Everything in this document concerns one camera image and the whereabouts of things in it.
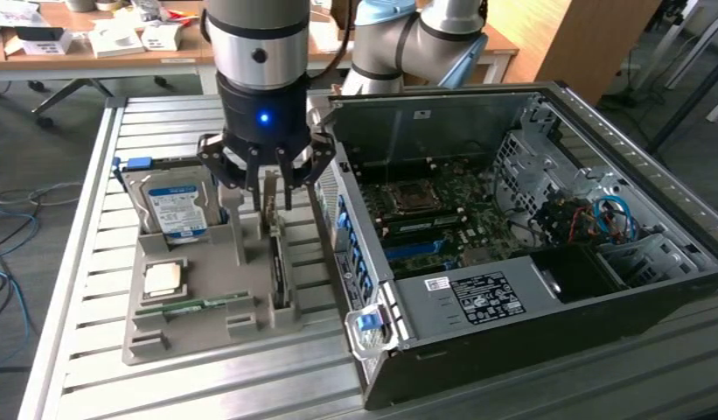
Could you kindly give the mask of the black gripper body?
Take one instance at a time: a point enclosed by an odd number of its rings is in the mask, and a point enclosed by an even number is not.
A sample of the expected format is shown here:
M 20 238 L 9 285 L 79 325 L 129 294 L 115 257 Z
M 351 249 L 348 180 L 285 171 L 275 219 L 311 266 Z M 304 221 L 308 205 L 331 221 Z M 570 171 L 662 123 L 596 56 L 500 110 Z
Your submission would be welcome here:
M 311 142 L 305 123 L 305 99 L 309 77 L 301 74 L 293 83 L 259 90 L 231 82 L 216 74 L 224 111 L 224 144 L 241 158 L 257 149 L 261 165 L 293 162 Z

